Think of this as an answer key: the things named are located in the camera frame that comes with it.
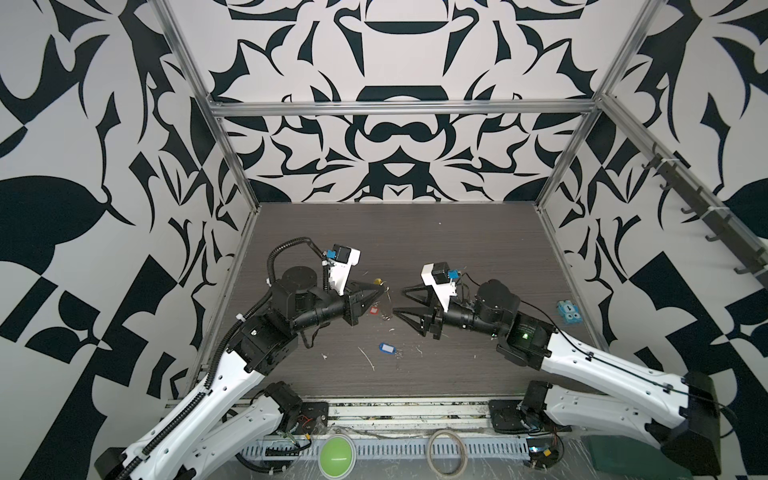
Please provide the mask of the metal keyring with yellow tag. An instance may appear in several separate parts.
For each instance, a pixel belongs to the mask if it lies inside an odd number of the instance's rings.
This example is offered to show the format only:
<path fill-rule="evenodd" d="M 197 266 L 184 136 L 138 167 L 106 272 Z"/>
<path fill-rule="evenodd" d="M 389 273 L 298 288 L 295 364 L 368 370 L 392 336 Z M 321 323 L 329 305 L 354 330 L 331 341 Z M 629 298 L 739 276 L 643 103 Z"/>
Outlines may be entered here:
<path fill-rule="evenodd" d="M 381 293 L 369 308 L 369 313 L 379 316 L 383 321 L 390 321 L 393 318 L 393 303 L 390 287 L 381 278 L 376 278 L 374 284 L 379 286 Z"/>

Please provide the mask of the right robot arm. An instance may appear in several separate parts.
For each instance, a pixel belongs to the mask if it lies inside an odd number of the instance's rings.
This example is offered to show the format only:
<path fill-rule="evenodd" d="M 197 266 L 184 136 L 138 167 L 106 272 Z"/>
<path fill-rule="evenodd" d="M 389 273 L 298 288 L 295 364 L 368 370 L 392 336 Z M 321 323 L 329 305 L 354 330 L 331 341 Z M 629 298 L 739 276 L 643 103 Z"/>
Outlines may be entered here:
<path fill-rule="evenodd" d="M 720 418 L 724 410 L 710 376 L 654 370 L 596 349 L 549 321 L 525 314 L 503 283 L 481 284 L 472 303 L 456 299 L 454 283 L 413 286 L 415 306 L 393 313 L 422 336 L 440 338 L 446 326 L 492 336 L 515 365 L 575 380 L 579 393 L 532 382 L 519 409 L 551 427 L 578 426 L 624 436 L 658 449 L 695 476 L 722 472 Z"/>

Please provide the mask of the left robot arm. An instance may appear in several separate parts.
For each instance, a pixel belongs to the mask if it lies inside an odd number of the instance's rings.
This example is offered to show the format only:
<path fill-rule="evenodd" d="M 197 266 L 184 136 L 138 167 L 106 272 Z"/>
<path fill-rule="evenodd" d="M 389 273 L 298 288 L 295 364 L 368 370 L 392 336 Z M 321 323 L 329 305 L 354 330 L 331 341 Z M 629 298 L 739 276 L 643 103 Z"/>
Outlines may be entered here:
<path fill-rule="evenodd" d="M 333 321 L 358 324 L 381 297 L 381 285 L 352 281 L 359 250 L 320 249 L 310 238 L 278 245 L 267 257 L 268 290 L 237 317 L 202 380 L 147 434 L 107 449 L 94 468 L 102 479 L 205 479 L 248 443 L 296 425 L 302 399 L 283 381 L 232 419 L 226 413 L 298 344 L 305 331 Z"/>

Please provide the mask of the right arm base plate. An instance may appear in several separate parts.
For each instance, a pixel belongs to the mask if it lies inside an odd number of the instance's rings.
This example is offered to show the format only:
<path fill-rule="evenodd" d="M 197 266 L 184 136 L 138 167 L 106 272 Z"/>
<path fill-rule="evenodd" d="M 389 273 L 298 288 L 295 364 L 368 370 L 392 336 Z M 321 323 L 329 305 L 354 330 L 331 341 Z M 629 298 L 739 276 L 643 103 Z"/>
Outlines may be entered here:
<path fill-rule="evenodd" d="M 520 400 L 492 399 L 488 402 L 490 424 L 497 434 L 528 434 L 536 430 L 519 409 Z"/>

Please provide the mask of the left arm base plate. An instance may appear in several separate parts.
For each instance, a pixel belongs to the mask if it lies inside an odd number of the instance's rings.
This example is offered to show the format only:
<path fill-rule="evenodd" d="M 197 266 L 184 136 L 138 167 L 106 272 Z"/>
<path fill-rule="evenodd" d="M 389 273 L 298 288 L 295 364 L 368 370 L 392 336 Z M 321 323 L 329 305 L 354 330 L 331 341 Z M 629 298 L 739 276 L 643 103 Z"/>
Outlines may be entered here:
<path fill-rule="evenodd" d="M 318 427 L 326 424 L 328 415 L 328 402 L 302 402 L 284 416 L 281 428 L 283 432 L 292 435 L 312 434 Z"/>

